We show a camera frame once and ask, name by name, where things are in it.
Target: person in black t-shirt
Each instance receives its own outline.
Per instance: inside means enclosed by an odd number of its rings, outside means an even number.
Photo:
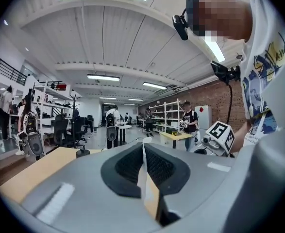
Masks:
[[[183,108],[185,110],[185,113],[183,115],[182,120],[188,121],[189,124],[187,127],[184,127],[184,132],[191,134],[191,138],[185,139],[185,148],[186,151],[189,152],[190,149],[196,145],[196,142],[198,142],[197,136],[198,136],[198,116],[195,111],[191,109],[191,103],[189,101],[186,101],[183,104]]]

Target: person in white shirt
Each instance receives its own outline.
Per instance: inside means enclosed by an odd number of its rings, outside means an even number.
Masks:
[[[13,111],[13,98],[12,87],[8,87],[3,93],[3,107],[0,108],[0,126],[2,130],[2,139],[5,141],[8,139],[8,123],[10,120],[10,113]]]
[[[36,109],[35,109],[34,105],[31,103],[31,99],[29,98],[28,95],[25,96],[24,103],[25,103],[25,105],[22,105],[18,111],[19,120],[18,120],[17,142],[19,142],[21,139],[23,139],[27,136],[24,132],[25,129],[23,128],[25,115],[31,113],[31,114],[35,115],[36,119],[38,119]],[[24,151],[24,149],[22,149],[22,146],[20,146],[18,144],[18,148],[19,148],[19,150],[15,153],[15,155],[24,155],[25,151]]]
[[[113,141],[113,147],[115,148],[115,147],[117,147],[117,141],[118,141],[118,120],[120,120],[120,118],[121,118],[121,116],[120,116],[120,114],[119,114],[119,112],[117,110],[117,105],[114,105],[113,109],[108,110],[108,112],[106,113],[106,115],[105,115],[106,122],[107,122],[107,116],[109,114],[113,115],[113,117],[114,117],[114,126],[116,127],[116,130],[117,130],[116,138]],[[108,149],[112,148],[112,141],[109,141],[108,138],[107,138],[107,148]]]
[[[277,129],[262,97],[285,68],[285,23],[269,0],[186,0],[188,24],[197,36],[244,40],[240,62],[246,122],[235,133],[231,152],[256,144]]]

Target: shelving unit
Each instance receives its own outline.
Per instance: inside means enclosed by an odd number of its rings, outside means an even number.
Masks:
[[[183,113],[183,109],[181,108],[181,104],[184,103],[184,101],[181,101],[179,99],[177,99],[177,101],[175,102],[170,102],[170,103],[166,103],[164,102],[163,104],[160,105],[156,105],[156,106],[152,106],[149,107],[151,110],[157,110],[159,109],[164,109],[163,111],[153,111],[152,114],[156,115],[156,117],[154,118],[154,120],[163,120],[163,123],[154,123],[154,126],[158,126],[158,127],[163,127],[164,128],[164,132],[166,132],[167,128],[170,129],[176,129],[179,132],[181,131],[182,127],[179,126],[179,121],[182,119],[182,115],[180,115],[180,113]],[[168,113],[178,113],[178,117],[176,118],[167,118],[167,114]],[[164,118],[160,118],[159,115],[160,114],[164,114]],[[171,126],[168,125],[168,122],[173,122],[173,121],[177,121],[177,126]],[[153,131],[155,132],[161,132],[158,129],[154,129]]]
[[[47,106],[47,107],[53,107],[53,108],[58,108],[61,109],[61,113],[63,113],[63,110],[72,110],[71,108],[65,107],[65,106],[61,106],[61,105],[57,105],[57,104],[53,104],[53,103],[47,103],[44,101],[45,99],[45,94],[52,96],[53,98],[58,98],[60,100],[63,100],[64,103],[66,102],[66,100],[73,100],[71,97],[67,97],[63,94],[61,94],[59,91],[53,90],[50,87],[48,87],[48,82],[46,81],[45,84],[35,84],[34,85],[34,90],[40,91],[43,93],[43,95],[41,96],[42,101],[37,101],[34,100],[34,103],[37,104],[40,107],[40,119],[39,119],[39,123],[40,123],[40,134],[41,134],[41,141],[42,141],[42,146],[44,147],[44,133],[53,133],[54,132],[54,128],[53,127],[43,127],[43,125],[48,122],[51,123],[51,121],[55,120],[54,117],[52,118],[43,118],[43,107]]]

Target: black cable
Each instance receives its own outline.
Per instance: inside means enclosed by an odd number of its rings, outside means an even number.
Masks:
[[[232,100],[233,100],[233,91],[232,87],[228,84],[228,87],[230,88],[230,107],[229,107],[229,112],[228,112],[228,118],[226,119],[226,124],[229,124],[230,121],[230,115],[231,115],[231,108],[232,108]]]

